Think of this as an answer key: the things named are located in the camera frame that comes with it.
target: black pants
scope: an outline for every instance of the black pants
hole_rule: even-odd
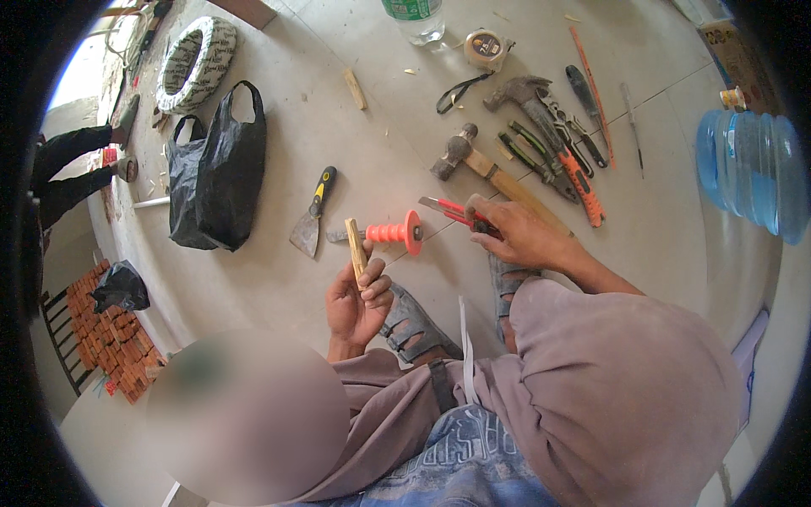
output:
[[[109,166],[76,178],[53,182],[50,179],[77,157],[107,146],[112,132],[110,125],[82,128],[56,135],[37,149],[31,191],[40,199],[42,230],[49,229],[67,210],[109,185],[114,173]]]

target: plastic bottle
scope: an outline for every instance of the plastic bottle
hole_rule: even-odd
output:
[[[784,116],[712,110],[696,134],[698,178],[721,209],[796,245],[808,226],[809,171]]]
[[[382,0],[400,33],[413,45],[438,41],[445,34],[442,0]]]

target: stack of bricks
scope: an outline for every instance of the stack of bricks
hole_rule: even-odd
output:
[[[89,273],[67,288],[67,307],[71,327],[79,345],[76,351],[88,370],[101,366],[130,404],[154,380],[154,371],[166,364],[152,340],[141,327],[138,317],[120,307],[111,306],[93,313],[96,300],[90,295],[109,269],[103,260]]]

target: hammer head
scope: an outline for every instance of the hammer head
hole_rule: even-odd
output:
[[[549,79],[544,79],[536,75],[522,75],[512,78],[507,81],[501,88],[495,90],[487,98],[484,99],[484,107],[488,111],[495,113],[499,106],[506,101],[511,100],[517,102],[519,105],[524,104],[532,99],[538,98],[538,90],[543,92],[542,96],[548,94],[548,88],[551,84]]]
[[[445,145],[445,154],[431,167],[431,174],[444,182],[448,181],[457,164],[465,160],[473,152],[470,141],[477,134],[478,127],[473,123],[466,123],[459,134],[448,140]]]

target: black belt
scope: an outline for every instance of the black belt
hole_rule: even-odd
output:
[[[433,359],[428,363],[428,370],[431,372],[431,384],[434,386],[436,404],[440,406],[440,414],[444,414],[457,406],[456,398],[453,397],[451,386],[448,383],[448,370],[445,369],[445,361]]]

